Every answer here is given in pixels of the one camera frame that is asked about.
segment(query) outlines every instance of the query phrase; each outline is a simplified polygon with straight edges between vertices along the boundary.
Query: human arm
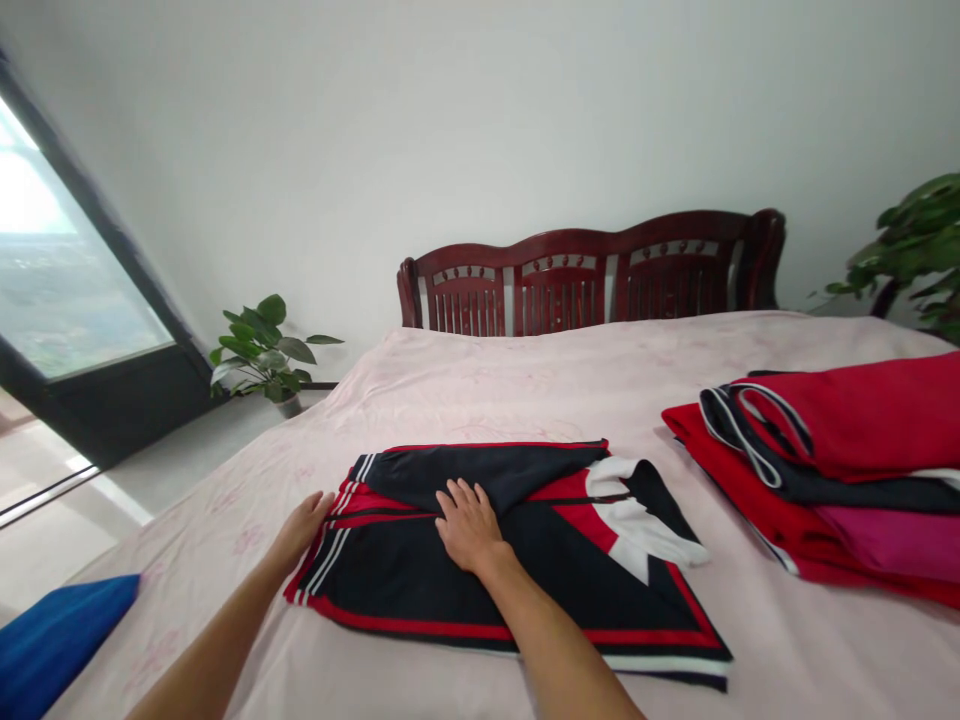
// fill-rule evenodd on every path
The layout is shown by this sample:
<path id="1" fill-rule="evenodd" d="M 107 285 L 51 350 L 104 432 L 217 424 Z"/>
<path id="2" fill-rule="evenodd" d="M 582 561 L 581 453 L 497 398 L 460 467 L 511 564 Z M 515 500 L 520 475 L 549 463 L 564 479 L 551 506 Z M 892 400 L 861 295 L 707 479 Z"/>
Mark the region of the human arm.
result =
<path id="1" fill-rule="evenodd" d="M 490 593 L 526 664 L 542 717 L 643 720 L 644 715 L 576 623 L 504 542 L 486 493 L 462 479 L 438 492 L 437 530 L 450 558 Z"/>
<path id="2" fill-rule="evenodd" d="M 127 720 L 219 720 L 226 714 L 270 603 L 316 537 L 334 498 L 319 492 L 297 506 L 267 554 Z"/>

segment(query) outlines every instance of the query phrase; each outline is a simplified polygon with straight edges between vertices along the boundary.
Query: right hand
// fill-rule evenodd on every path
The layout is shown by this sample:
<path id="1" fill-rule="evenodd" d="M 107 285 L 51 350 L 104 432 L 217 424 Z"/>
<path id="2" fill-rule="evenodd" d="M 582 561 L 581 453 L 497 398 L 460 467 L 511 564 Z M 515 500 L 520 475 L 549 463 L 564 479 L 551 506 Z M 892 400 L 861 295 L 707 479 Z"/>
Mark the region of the right hand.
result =
<path id="1" fill-rule="evenodd" d="M 437 531 L 447 554 L 461 570 L 477 574 L 491 556 L 509 548 L 500 535 L 497 516 L 483 488 L 471 488 L 460 478 L 447 480 L 446 493 L 437 491 L 443 517 L 437 518 Z"/>

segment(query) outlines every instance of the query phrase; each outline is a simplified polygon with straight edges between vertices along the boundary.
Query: green plant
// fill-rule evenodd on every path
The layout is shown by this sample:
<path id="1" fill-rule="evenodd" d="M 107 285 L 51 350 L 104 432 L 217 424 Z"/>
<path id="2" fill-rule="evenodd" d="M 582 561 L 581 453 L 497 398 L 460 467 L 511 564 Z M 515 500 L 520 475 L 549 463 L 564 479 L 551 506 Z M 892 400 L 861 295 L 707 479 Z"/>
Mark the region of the green plant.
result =
<path id="1" fill-rule="evenodd" d="M 329 335 L 311 335 L 306 342 L 285 337 L 278 326 L 287 317 L 287 304 L 279 295 L 265 298 L 256 310 L 244 307 L 239 315 L 224 310 L 223 315 L 230 321 L 231 334 L 221 335 L 220 347 L 210 353 L 210 362 L 214 365 L 210 378 L 211 395 L 222 393 L 220 381 L 232 370 L 237 370 L 248 377 L 230 388 L 231 395 L 259 392 L 268 400 L 282 402 L 300 392 L 301 383 L 312 382 L 310 373 L 300 368 L 291 370 L 288 364 L 291 358 L 317 364 L 306 343 L 332 345 L 343 342 Z M 232 352 L 233 357 L 224 358 L 224 350 Z"/>
<path id="2" fill-rule="evenodd" d="M 960 173 L 916 188 L 877 218 L 877 229 L 883 230 L 880 237 L 847 261 L 846 281 L 830 283 L 826 291 L 859 300 L 864 290 L 877 292 L 878 278 L 889 278 L 871 310 L 886 317 L 914 280 L 944 273 L 910 299 L 922 300 L 920 319 L 935 334 L 960 345 Z"/>

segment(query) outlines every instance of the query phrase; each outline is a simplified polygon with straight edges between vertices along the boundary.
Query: hand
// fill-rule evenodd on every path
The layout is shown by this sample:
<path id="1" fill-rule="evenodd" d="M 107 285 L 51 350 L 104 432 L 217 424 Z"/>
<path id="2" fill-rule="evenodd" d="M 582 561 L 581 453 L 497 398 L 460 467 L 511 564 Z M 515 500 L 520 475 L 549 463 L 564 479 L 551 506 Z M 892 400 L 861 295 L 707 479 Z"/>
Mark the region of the hand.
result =
<path id="1" fill-rule="evenodd" d="M 317 536 L 320 523 L 327 516 L 337 494 L 314 493 L 297 505 L 280 528 L 276 540 L 261 561 L 265 567 L 284 577 L 297 569 L 297 563 Z"/>
<path id="2" fill-rule="evenodd" d="M 487 558 L 510 546 L 503 541 L 497 516 L 483 488 L 473 489 L 463 478 L 447 480 L 450 495 L 437 492 L 443 517 L 437 518 L 437 531 L 447 555 L 461 570 L 478 574 Z"/>

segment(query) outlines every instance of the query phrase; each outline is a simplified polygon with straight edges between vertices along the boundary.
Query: wooden headboard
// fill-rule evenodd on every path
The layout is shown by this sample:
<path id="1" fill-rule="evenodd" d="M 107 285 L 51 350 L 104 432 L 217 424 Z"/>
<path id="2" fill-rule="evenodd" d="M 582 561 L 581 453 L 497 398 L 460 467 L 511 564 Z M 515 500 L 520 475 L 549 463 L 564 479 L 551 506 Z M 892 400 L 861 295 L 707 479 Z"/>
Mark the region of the wooden headboard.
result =
<path id="1" fill-rule="evenodd" d="M 774 309 L 784 238 L 784 216 L 774 209 L 693 210 L 620 232 L 551 230 L 508 247 L 447 245 L 401 264 L 403 325 L 424 327 L 421 294 L 431 330 L 480 337 Z"/>

